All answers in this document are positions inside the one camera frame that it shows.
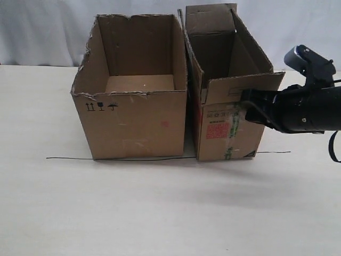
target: white tabletop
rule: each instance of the white tabletop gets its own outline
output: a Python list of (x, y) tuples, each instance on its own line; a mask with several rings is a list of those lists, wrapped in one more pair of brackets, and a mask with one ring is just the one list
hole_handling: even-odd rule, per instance
[(91, 157), (76, 71), (0, 66), (1, 256), (341, 255), (330, 133), (266, 129), (260, 151), (291, 153), (247, 161), (46, 159)]

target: white backdrop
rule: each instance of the white backdrop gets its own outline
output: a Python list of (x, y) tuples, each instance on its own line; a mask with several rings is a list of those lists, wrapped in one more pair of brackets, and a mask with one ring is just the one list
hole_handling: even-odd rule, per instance
[[(186, 5), (222, 0), (0, 0), (0, 62), (76, 66), (94, 16), (176, 13)], [(287, 69), (284, 54), (306, 44), (341, 70), (340, 0), (237, 0), (238, 13), (272, 60)]]

